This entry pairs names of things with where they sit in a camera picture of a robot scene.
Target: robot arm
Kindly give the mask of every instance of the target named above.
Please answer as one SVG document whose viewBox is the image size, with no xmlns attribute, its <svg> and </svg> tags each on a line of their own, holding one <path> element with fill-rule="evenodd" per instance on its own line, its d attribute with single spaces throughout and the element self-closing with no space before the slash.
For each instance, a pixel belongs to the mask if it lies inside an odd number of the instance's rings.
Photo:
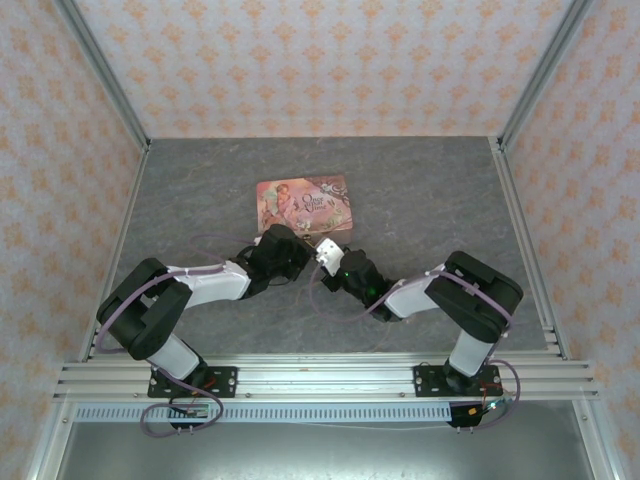
<svg viewBox="0 0 640 480">
<path fill-rule="evenodd" d="M 476 386 L 474 377 L 506 333 L 523 297 L 516 282 L 464 252 L 452 253 L 444 264 L 419 278 L 397 282 L 378 273 L 364 251 L 343 251 L 330 239 L 318 245 L 316 260 L 331 291 L 342 288 L 365 307 L 386 296 L 371 312 L 380 321 L 400 321 L 433 308 L 447 313 L 462 332 L 444 374 L 447 385 L 460 395 Z M 464 285 L 471 285 L 475 293 Z"/>
<path fill-rule="evenodd" d="M 154 278 L 168 278 L 149 288 L 118 316 L 109 333 L 135 360 L 148 360 L 178 380 L 202 388 L 204 360 L 172 334 L 182 312 L 216 300 L 242 300 L 264 291 L 272 279 L 296 280 L 314 253 L 313 247 L 283 225 L 273 225 L 255 246 L 223 265 L 167 267 L 155 258 L 141 262 L 102 303 L 104 325 L 136 291 Z"/>
</svg>

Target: pink patterned wall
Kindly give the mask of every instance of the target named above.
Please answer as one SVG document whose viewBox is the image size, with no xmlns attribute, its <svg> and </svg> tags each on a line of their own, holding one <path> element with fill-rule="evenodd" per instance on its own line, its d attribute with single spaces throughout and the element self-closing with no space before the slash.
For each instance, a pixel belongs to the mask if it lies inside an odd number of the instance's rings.
<svg viewBox="0 0 640 480">
<path fill-rule="evenodd" d="M 570 0 L 79 0 L 147 134 L 498 135 Z"/>
<path fill-rule="evenodd" d="M 2 2 L 0 478 L 80 351 L 139 155 L 53 1 Z"/>
<path fill-rule="evenodd" d="M 640 472 L 640 8 L 596 1 L 509 153 L 560 320 Z"/>
</svg>

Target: black bracket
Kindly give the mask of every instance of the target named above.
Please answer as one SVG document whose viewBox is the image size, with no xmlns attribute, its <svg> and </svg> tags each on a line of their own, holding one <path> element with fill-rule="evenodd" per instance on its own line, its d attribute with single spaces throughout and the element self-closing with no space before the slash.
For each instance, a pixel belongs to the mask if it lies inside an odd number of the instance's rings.
<svg viewBox="0 0 640 480">
<path fill-rule="evenodd" d="M 420 364 L 413 367 L 413 386 L 416 397 L 459 397 L 460 393 L 453 390 L 445 378 L 443 365 Z M 500 370 L 494 365 L 483 365 L 473 377 L 472 385 L 465 392 L 469 397 L 482 397 L 485 395 L 482 385 L 486 384 L 488 397 L 500 397 L 502 391 L 502 379 Z"/>
<path fill-rule="evenodd" d="M 238 386 L 238 367 L 207 367 L 207 379 L 215 379 L 210 386 L 202 388 L 219 398 L 234 398 Z M 149 398 L 193 398 L 191 390 L 182 388 L 159 371 L 151 369 Z"/>
</svg>

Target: gray tabletop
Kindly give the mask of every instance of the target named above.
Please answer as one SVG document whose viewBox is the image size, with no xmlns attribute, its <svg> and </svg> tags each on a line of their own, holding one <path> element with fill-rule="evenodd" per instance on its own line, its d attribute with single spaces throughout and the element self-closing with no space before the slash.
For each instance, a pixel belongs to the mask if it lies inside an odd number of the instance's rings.
<svg viewBox="0 0 640 480">
<path fill-rule="evenodd" d="M 455 250 L 516 280 L 525 299 L 501 349 L 544 348 L 544 336 L 486 138 L 375 137 L 157 140 L 151 145 L 119 260 L 116 282 L 144 258 L 166 265 L 211 263 L 188 248 L 198 233 L 251 239 L 259 181 L 344 174 L 362 248 L 389 278 L 433 268 Z M 199 246 L 231 257 L 242 245 Z M 310 308 L 312 265 L 297 282 L 245 301 L 187 310 L 176 334 L 201 354 L 448 351 L 459 328 L 440 311 L 385 325 L 331 323 Z M 317 303 L 348 318 L 362 306 L 318 285 Z"/>
</svg>

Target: perforated strip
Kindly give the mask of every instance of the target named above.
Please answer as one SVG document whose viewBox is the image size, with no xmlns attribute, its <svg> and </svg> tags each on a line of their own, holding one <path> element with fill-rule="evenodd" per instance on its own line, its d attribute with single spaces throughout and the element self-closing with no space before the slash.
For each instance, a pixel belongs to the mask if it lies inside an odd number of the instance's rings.
<svg viewBox="0 0 640 480">
<path fill-rule="evenodd" d="M 140 420 L 150 404 L 82 403 L 75 421 L 81 423 L 129 423 Z M 191 409 L 202 416 L 188 418 L 168 408 L 151 410 L 149 422 L 205 422 L 217 412 L 209 403 Z M 220 422 L 226 423 L 375 423 L 443 422 L 451 420 L 448 402 L 355 403 L 355 404 L 231 404 L 226 405 Z"/>
</svg>

